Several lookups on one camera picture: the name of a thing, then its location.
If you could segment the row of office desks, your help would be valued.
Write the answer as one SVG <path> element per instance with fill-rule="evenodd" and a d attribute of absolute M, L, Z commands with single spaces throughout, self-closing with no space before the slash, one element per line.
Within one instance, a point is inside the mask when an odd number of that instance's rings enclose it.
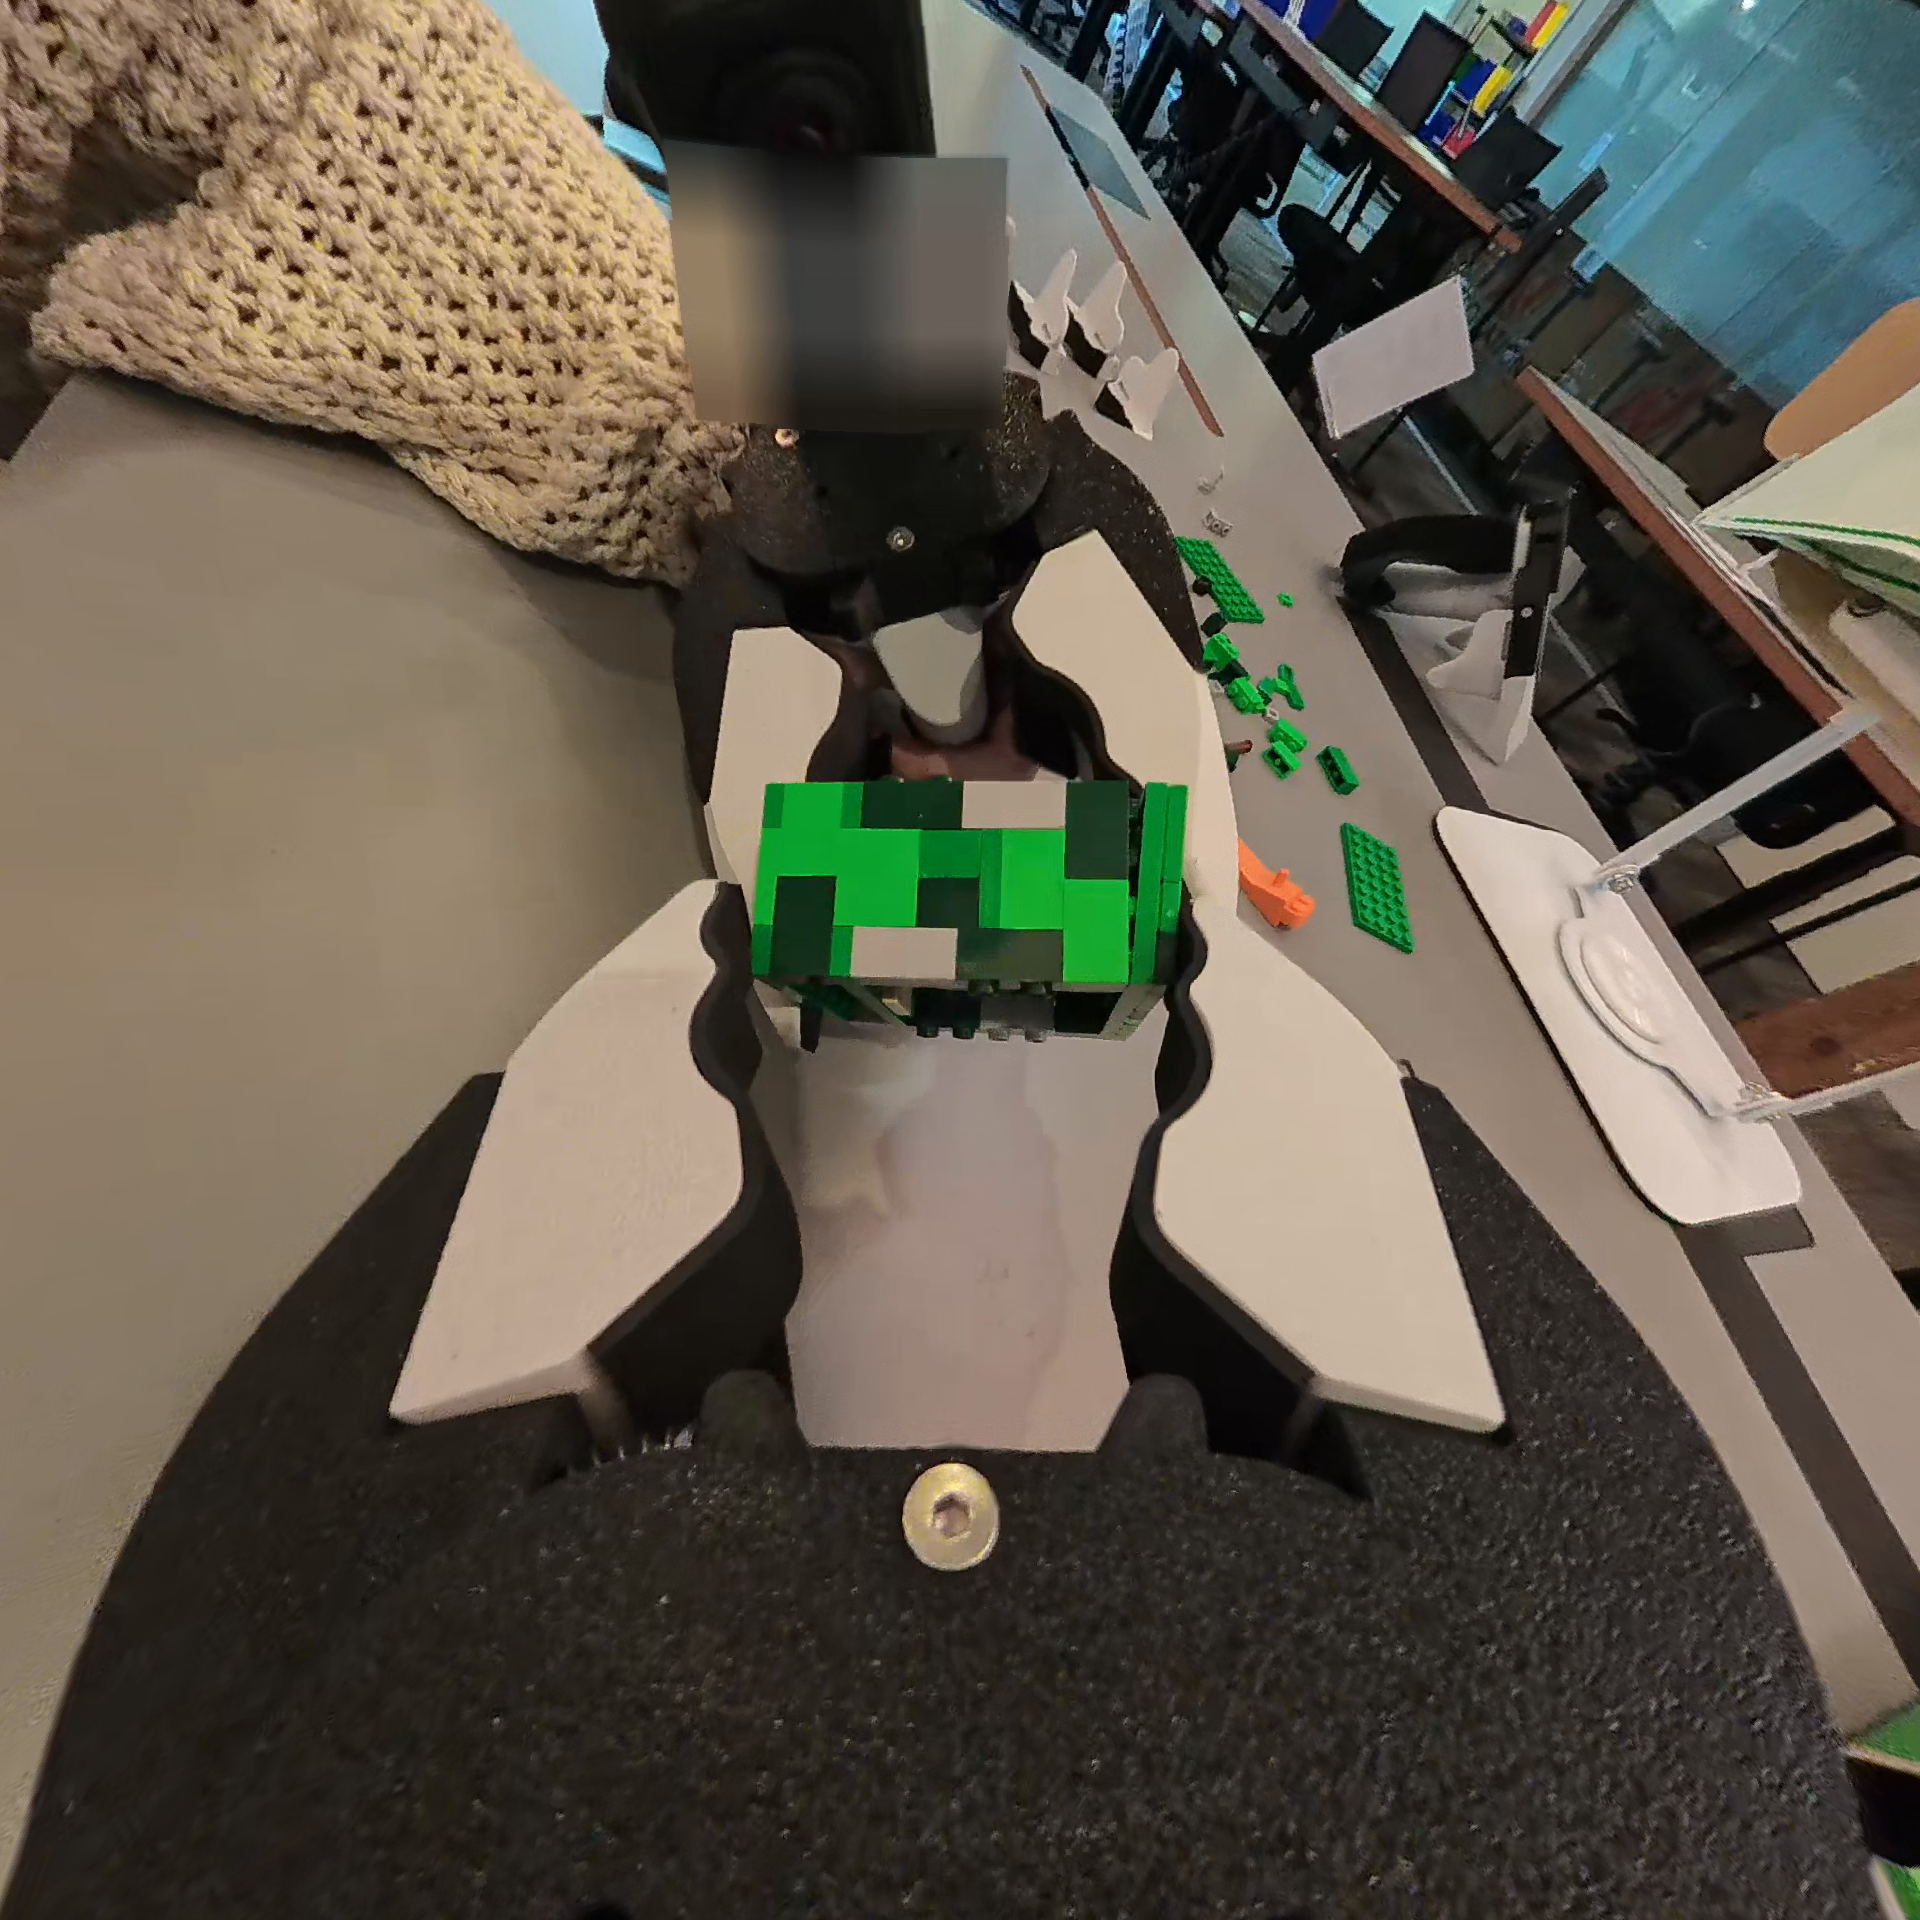
<path fill-rule="evenodd" d="M 1198 12 L 1220 26 L 1217 55 L 1257 96 L 1311 145 L 1325 121 L 1337 121 L 1376 156 L 1383 178 L 1407 199 L 1446 205 L 1498 254 L 1515 254 L 1521 234 L 1496 209 L 1462 185 L 1450 163 L 1425 151 L 1376 96 L 1335 63 L 1327 63 L 1296 26 L 1265 4 L 1198 4 Z"/>

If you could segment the flat grey tablet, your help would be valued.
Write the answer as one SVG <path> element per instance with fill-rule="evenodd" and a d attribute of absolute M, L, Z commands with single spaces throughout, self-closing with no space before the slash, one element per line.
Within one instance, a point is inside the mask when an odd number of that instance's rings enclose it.
<path fill-rule="evenodd" d="M 1110 201 L 1124 205 L 1137 219 L 1150 219 L 1150 205 L 1139 199 L 1127 167 L 1116 156 L 1116 145 L 1067 108 L 1045 100 L 1045 116 L 1054 131 L 1054 139 L 1067 153 L 1067 163 L 1080 185 L 1090 191 L 1108 194 Z"/>

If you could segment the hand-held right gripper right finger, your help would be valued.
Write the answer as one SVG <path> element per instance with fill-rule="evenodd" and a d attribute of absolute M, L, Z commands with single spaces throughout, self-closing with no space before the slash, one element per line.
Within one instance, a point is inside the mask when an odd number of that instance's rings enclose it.
<path fill-rule="evenodd" d="M 1177 918 L 1157 1116 L 1116 1231 L 1129 1381 L 1214 1452 L 1348 1452 L 1345 1414 L 1498 1437 L 1506 1403 L 1404 1072 L 1240 918 Z"/>

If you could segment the group of black office chairs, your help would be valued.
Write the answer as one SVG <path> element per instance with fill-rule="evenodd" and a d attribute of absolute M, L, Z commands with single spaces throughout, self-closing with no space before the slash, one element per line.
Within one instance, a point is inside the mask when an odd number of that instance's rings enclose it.
<path fill-rule="evenodd" d="M 1198 4 L 1150 4 L 1152 31 L 1145 35 L 1141 58 L 1129 87 L 1121 100 L 1116 121 L 1124 124 L 1127 136 L 1145 126 L 1150 109 L 1158 103 L 1165 92 L 1165 79 L 1173 67 L 1203 67 L 1212 76 L 1238 70 L 1220 63 L 1220 26 L 1209 21 L 1198 12 Z M 1198 151 L 1203 191 L 1189 205 L 1189 242 L 1196 252 L 1209 252 L 1214 242 L 1225 239 L 1232 215 L 1240 209 L 1226 188 L 1271 178 L 1284 185 L 1290 169 L 1284 160 L 1298 160 L 1301 153 L 1320 153 L 1325 139 L 1325 126 L 1311 145 L 1298 142 L 1298 136 L 1238 79 L 1238 103 L 1259 103 L 1259 113 L 1245 113 L 1234 121 L 1232 133 L 1220 136 L 1214 145 Z M 1348 131 L 1348 139 L 1360 145 L 1360 174 L 1367 181 L 1391 181 L 1376 169 L 1376 156 L 1372 145 Z M 1498 133 L 1486 131 L 1472 145 L 1458 156 L 1446 160 L 1454 175 L 1472 188 L 1488 209 L 1496 205 L 1496 181 L 1486 191 L 1474 188 L 1469 178 L 1472 160 L 1478 151 L 1498 145 Z M 1524 280 L 1543 264 L 1549 249 L 1571 234 L 1572 220 L 1592 209 L 1596 199 L 1606 191 L 1606 174 L 1591 169 L 1572 191 L 1560 205 L 1537 205 L 1534 220 L 1515 227 L 1521 234 L 1521 249 L 1509 259 L 1486 243 L 1462 219 L 1456 219 L 1446 205 L 1431 205 L 1422 199 L 1407 199 L 1396 188 L 1396 201 L 1374 232 L 1367 243 L 1356 243 L 1343 227 L 1332 224 L 1327 215 L 1311 211 L 1308 205 L 1275 205 L 1275 234 L 1285 249 L 1285 275 L 1284 285 L 1274 290 L 1265 310 L 1281 310 L 1294 300 L 1308 302 L 1311 323 L 1281 332 L 1275 341 L 1327 341 L 1335 323 L 1364 323 L 1388 312 L 1388 305 L 1409 300 L 1412 293 L 1425 290 L 1444 276 L 1444 264 L 1458 252 L 1458 243 L 1474 242 L 1483 252 L 1496 254 L 1496 275 L 1478 290 L 1478 305 L 1469 321 L 1469 335 L 1474 340 L 1496 312 L 1503 312 Z"/>

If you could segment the black and white device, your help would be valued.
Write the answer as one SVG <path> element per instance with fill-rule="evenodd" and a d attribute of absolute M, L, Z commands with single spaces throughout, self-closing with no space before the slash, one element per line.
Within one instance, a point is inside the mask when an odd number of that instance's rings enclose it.
<path fill-rule="evenodd" d="M 1566 555 L 1571 485 L 1524 484 L 1509 511 L 1401 514 L 1356 531 L 1337 593 L 1409 647 L 1439 717 L 1503 765 L 1531 723 Z"/>

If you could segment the green lego block model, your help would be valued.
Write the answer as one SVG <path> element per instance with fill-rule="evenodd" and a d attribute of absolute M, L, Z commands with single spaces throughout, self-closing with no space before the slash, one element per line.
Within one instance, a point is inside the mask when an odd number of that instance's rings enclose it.
<path fill-rule="evenodd" d="M 1184 837 L 1163 779 L 767 784 L 755 976 L 814 1022 L 1121 1042 L 1173 980 Z"/>

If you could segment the person's left hand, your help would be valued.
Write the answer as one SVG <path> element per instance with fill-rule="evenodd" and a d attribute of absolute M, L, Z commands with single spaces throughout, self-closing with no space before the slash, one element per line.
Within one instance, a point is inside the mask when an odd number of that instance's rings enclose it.
<path fill-rule="evenodd" d="M 968 742 L 937 742 L 902 714 L 887 735 L 884 773 L 899 779 L 1062 779 L 1017 746 L 1014 707 L 993 707 L 990 723 Z"/>

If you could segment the white book stand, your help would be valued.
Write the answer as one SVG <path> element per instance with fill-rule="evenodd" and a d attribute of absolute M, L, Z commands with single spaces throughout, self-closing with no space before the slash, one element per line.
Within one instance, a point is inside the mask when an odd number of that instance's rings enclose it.
<path fill-rule="evenodd" d="M 1620 1172 L 1680 1228 L 1794 1209 L 1780 1124 L 1916 1077 L 1916 1061 L 1785 1094 L 1742 1079 L 1629 905 L 1639 878 L 1749 800 L 1847 746 L 1877 714 L 1837 707 L 1704 803 L 1596 857 L 1556 829 L 1444 807 L 1433 832 L 1582 1097 Z"/>

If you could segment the person's left forearm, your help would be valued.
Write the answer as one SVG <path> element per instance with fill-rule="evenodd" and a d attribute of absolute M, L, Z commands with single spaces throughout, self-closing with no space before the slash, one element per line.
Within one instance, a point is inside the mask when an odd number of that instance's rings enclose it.
<path fill-rule="evenodd" d="M 3 4 L 3 453 L 74 372 L 667 588 L 745 445 L 696 416 L 667 215 L 484 4 Z"/>

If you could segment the lego instruction booklet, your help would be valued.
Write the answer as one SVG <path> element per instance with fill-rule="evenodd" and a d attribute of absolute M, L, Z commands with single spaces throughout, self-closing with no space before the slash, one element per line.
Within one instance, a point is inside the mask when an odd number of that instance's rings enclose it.
<path fill-rule="evenodd" d="M 1916 384 L 1815 382 L 1770 423 L 1780 449 L 1696 530 L 1774 542 L 1916 619 Z"/>

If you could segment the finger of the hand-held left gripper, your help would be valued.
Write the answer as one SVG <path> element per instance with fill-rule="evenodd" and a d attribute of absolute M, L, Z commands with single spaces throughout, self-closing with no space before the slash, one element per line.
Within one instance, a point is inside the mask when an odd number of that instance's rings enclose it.
<path fill-rule="evenodd" d="M 707 784 L 716 876 L 756 896 L 756 849 L 770 784 L 807 779 L 842 705 L 842 667 L 789 626 L 732 633 Z"/>
<path fill-rule="evenodd" d="M 1104 753 L 1129 779 L 1189 785 L 1189 895 L 1234 920 L 1238 810 L 1212 682 L 1177 652 L 1104 536 L 1078 536 L 1037 560 L 1011 603 L 1011 633 L 1090 705 Z"/>

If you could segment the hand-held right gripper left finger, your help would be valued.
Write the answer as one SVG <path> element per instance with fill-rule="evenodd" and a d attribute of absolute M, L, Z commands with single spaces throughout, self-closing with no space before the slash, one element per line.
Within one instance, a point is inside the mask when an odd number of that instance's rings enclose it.
<path fill-rule="evenodd" d="M 565 1398 L 688 1426 L 732 1370 L 789 1387 L 803 1237 L 755 1103 L 767 1051 L 745 895 L 688 880 L 514 1049 L 390 1416 Z"/>

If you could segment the pile of lego pieces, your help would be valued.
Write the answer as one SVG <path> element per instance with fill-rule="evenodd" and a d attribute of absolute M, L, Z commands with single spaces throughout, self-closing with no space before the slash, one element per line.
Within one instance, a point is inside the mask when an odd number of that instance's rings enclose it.
<path fill-rule="evenodd" d="M 1257 753 L 1275 779 L 1311 765 L 1332 794 L 1356 794 L 1360 779 L 1351 753 L 1327 736 L 1314 742 L 1301 729 L 1308 702 L 1294 667 L 1275 663 L 1265 672 L 1252 672 L 1226 633 L 1226 606 L 1200 618 L 1200 636 L 1203 674 L 1245 721 L 1259 729 L 1252 743 L 1226 746 L 1226 765 L 1234 767 L 1240 758 Z"/>

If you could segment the tan wooden chair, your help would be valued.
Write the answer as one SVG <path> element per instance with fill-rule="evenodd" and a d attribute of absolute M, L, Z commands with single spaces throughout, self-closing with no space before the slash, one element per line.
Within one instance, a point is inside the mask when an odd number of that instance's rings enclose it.
<path fill-rule="evenodd" d="M 1916 298 L 1891 305 L 1815 372 L 1762 428 L 1766 453 L 1798 461 L 1908 394 L 1916 384 L 1916 312 Z"/>

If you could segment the white paper sheet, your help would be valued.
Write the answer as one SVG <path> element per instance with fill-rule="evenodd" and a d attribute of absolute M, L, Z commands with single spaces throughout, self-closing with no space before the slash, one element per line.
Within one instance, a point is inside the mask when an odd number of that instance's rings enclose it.
<path fill-rule="evenodd" d="M 1332 440 L 1474 372 L 1458 275 L 1351 325 L 1308 359 L 1320 416 Z"/>

